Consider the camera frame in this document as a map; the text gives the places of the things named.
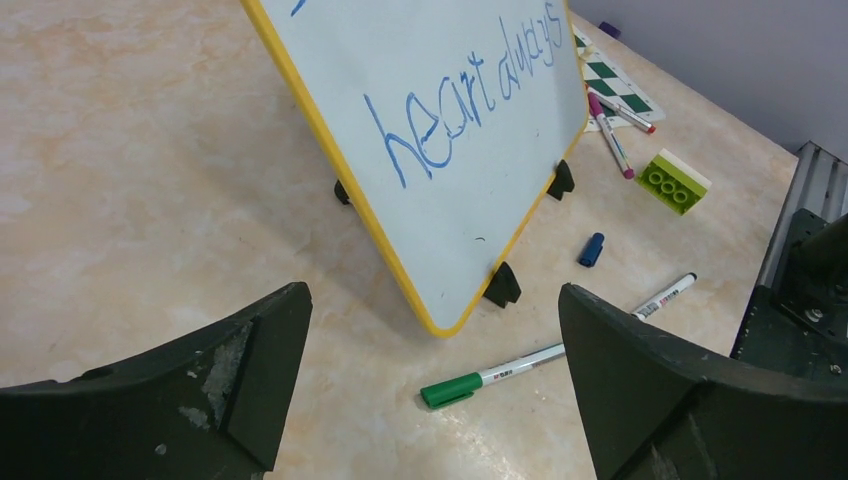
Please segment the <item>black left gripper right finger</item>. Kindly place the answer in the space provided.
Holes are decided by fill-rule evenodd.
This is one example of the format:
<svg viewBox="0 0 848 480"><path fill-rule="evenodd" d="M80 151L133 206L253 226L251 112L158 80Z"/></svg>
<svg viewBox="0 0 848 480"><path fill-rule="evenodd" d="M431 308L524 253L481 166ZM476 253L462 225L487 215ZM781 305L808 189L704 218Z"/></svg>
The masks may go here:
<svg viewBox="0 0 848 480"><path fill-rule="evenodd" d="M576 284L558 311L600 479L843 479L847 391L641 322Z"/></svg>

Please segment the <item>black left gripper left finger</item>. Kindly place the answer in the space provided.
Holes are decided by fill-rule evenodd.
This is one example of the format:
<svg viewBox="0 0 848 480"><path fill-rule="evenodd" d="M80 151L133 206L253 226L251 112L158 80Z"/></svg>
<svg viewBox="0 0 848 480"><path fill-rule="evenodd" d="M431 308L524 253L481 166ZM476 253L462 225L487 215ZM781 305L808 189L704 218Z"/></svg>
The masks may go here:
<svg viewBox="0 0 848 480"><path fill-rule="evenodd" d="M313 309L290 283L66 382L1 392L5 479L260 479L277 459Z"/></svg>

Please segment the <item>blue marker cap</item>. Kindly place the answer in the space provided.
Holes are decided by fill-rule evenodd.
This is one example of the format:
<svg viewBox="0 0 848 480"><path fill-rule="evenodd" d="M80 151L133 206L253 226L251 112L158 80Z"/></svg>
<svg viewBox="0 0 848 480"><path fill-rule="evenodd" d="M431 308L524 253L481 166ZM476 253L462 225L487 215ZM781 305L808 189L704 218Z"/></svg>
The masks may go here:
<svg viewBox="0 0 848 480"><path fill-rule="evenodd" d="M583 250L581 251L578 257L578 264L586 268L594 267L603 250L604 241L605 236L602 233L594 233L588 239Z"/></svg>

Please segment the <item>yellow framed whiteboard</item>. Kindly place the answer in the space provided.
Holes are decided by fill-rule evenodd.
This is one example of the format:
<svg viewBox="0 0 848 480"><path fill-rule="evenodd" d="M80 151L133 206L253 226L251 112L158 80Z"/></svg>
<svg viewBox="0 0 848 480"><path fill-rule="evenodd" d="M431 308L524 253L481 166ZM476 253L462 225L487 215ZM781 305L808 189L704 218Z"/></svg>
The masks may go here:
<svg viewBox="0 0 848 480"><path fill-rule="evenodd" d="M416 317L464 325L588 122L564 1L247 1Z"/></svg>

